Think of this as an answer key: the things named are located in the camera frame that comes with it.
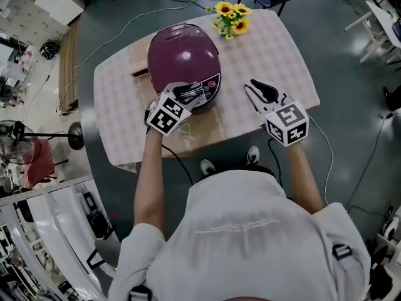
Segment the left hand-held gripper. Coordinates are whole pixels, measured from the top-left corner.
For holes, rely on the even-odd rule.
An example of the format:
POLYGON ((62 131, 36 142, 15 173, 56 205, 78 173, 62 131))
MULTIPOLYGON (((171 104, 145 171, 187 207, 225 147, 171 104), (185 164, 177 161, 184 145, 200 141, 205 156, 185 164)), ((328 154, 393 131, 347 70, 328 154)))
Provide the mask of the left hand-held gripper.
POLYGON ((207 103, 204 95, 181 96, 191 87, 186 82, 167 84, 158 99, 149 107, 146 125, 163 136, 169 136, 191 116, 190 110, 202 110, 207 103))

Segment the purple rice cooker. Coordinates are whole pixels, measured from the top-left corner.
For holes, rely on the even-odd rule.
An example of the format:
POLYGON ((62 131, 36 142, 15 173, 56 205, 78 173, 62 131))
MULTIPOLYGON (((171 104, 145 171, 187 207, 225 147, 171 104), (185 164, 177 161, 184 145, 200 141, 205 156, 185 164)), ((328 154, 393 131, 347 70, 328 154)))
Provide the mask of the purple rice cooker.
POLYGON ((183 105, 194 98, 192 112, 209 110, 221 88, 219 52, 209 35, 198 25, 180 23, 160 30, 147 53, 147 70, 157 94, 171 85, 183 105))

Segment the person's right forearm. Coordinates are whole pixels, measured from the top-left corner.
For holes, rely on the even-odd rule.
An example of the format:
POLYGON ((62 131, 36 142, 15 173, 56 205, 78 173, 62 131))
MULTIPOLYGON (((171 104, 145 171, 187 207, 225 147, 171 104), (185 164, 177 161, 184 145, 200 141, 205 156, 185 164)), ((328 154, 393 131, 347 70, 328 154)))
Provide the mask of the person's right forearm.
POLYGON ((286 152, 294 202, 310 214, 321 211, 323 209, 323 201, 302 143, 297 142, 288 146, 286 152))

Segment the person's left forearm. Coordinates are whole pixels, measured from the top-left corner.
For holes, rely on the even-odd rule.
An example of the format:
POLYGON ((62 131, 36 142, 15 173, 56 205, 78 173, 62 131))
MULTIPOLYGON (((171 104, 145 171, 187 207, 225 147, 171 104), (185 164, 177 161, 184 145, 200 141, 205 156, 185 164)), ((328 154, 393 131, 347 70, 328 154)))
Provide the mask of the person's left forearm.
POLYGON ((165 195, 162 175, 163 135, 150 129, 133 203, 134 224, 149 224, 165 234, 165 195))

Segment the checkered beige tablecloth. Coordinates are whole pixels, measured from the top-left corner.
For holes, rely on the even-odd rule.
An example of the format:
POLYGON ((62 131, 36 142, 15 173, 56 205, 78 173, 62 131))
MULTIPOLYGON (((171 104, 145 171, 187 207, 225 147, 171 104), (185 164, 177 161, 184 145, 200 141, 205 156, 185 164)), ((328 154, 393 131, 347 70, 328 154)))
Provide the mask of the checkered beige tablecloth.
MULTIPOLYGON (((222 68, 221 91, 211 109, 192 115, 164 139, 164 157, 187 157, 204 147, 239 137, 261 126, 244 84, 250 79, 280 84, 304 108, 320 104, 312 77, 291 35, 274 11, 257 9, 248 31, 231 40, 218 36, 214 17, 191 19, 216 44, 222 68)), ((134 78, 136 63, 146 57, 151 35, 118 51, 95 68, 96 122, 110 163, 128 171, 142 160, 144 113, 157 98, 149 77, 134 78)))

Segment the small pink box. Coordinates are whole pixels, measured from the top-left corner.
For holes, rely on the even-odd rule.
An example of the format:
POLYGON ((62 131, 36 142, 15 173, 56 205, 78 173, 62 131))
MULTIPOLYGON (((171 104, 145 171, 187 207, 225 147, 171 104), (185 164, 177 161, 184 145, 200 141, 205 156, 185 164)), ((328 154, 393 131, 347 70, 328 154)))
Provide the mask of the small pink box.
POLYGON ((148 74, 148 49, 150 40, 139 40, 130 47, 132 57, 132 76, 139 78, 148 74))

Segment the person's white shoe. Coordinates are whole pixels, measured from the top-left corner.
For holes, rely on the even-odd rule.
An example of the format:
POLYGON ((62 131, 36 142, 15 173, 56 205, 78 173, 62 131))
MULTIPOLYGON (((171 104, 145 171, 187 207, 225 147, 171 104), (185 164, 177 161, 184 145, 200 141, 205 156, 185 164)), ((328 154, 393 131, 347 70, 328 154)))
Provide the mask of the person's white shoe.
POLYGON ((207 159, 203 159, 200 162, 200 169, 204 176, 210 176, 216 172, 216 168, 213 163, 207 159))
POLYGON ((246 157, 247 165, 257 165, 260 160, 260 150, 259 147, 253 145, 249 148, 246 157))

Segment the person's left white shoe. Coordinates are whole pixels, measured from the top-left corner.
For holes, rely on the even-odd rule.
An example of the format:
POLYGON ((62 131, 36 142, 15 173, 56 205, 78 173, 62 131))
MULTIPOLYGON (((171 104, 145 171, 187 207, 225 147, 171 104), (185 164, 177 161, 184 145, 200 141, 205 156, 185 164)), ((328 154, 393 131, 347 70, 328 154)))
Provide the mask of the person's left white shoe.
POLYGON ((207 159, 203 159, 200 162, 200 169, 204 176, 210 176, 216 172, 216 168, 213 163, 207 159))

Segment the sunflower bouquet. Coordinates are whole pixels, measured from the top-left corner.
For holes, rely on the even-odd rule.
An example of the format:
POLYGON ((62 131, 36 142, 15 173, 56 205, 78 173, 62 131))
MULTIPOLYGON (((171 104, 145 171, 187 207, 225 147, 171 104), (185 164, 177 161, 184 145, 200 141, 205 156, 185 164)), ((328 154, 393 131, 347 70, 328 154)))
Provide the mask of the sunflower bouquet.
POLYGON ((216 15, 213 27, 218 30, 221 38, 231 40, 249 29, 248 16, 253 11, 245 4, 219 1, 215 6, 207 6, 204 9, 205 12, 216 15))

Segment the black standing fan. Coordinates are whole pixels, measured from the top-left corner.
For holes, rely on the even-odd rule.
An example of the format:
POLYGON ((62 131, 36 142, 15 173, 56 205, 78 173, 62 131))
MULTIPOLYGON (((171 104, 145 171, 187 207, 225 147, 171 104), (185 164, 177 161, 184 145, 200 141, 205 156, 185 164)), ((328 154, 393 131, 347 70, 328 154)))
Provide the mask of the black standing fan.
POLYGON ((37 161, 44 152, 45 140, 67 138, 71 149, 78 151, 84 146, 81 124, 73 122, 67 132, 37 133, 22 121, 0 121, 0 163, 28 165, 37 161))

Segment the brown striped mat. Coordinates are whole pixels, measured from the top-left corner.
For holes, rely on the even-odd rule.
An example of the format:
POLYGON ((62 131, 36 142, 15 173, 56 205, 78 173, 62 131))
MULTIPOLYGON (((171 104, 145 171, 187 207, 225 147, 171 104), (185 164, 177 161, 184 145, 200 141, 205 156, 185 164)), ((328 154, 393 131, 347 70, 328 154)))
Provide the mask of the brown striped mat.
POLYGON ((78 80, 76 77, 76 57, 79 45, 80 18, 76 18, 60 44, 60 64, 58 78, 58 111, 68 115, 78 108, 78 80))

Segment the white desk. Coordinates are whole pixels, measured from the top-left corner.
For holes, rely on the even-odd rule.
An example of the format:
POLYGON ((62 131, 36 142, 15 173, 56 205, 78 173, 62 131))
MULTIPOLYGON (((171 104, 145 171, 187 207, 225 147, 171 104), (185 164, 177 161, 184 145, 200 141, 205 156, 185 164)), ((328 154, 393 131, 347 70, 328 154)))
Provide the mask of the white desk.
POLYGON ((398 51, 398 55, 400 60, 395 60, 396 55, 391 56, 386 64, 392 65, 401 62, 401 40, 399 40, 392 28, 394 22, 393 17, 388 12, 384 11, 376 4, 371 3, 370 1, 365 1, 369 12, 359 17, 356 21, 352 22, 348 26, 344 28, 344 32, 348 32, 352 28, 362 25, 364 30, 367 32, 370 38, 370 44, 368 45, 367 52, 360 58, 360 64, 364 64, 373 54, 383 46, 386 42, 391 43, 392 47, 398 51), (378 21, 381 26, 381 30, 379 32, 374 32, 368 25, 368 20, 373 18, 378 21))

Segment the white storage box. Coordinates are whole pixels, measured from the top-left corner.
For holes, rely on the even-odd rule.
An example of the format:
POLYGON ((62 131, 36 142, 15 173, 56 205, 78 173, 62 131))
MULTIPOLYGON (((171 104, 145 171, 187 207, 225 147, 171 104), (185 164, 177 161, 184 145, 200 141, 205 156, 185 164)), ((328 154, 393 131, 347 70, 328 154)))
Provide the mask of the white storage box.
POLYGON ((55 21, 65 26, 85 10, 84 0, 35 0, 34 3, 48 12, 55 21))

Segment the red cloth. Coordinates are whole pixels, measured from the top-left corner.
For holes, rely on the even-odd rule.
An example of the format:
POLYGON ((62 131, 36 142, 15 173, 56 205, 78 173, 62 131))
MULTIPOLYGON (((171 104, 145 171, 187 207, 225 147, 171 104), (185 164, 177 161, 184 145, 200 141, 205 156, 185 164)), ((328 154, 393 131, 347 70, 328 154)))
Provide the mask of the red cloth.
POLYGON ((24 177, 23 188, 32 189, 37 183, 42 182, 55 173, 55 164, 51 152, 51 147, 47 139, 36 139, 34 141, 34 157, 29 154, 23 156, 24 177))

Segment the white shelf rack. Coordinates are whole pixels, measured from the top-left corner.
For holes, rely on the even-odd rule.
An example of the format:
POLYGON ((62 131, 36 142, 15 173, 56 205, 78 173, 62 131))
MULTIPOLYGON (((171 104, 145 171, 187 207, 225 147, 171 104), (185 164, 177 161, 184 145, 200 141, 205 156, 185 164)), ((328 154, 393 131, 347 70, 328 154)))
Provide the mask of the white shelf rack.
POLYGON ((107 301, 115 269, 95 246, 116 239, 91 176, 0 198, 0 213, 24 265, 39 287, 67 301, 107 301))

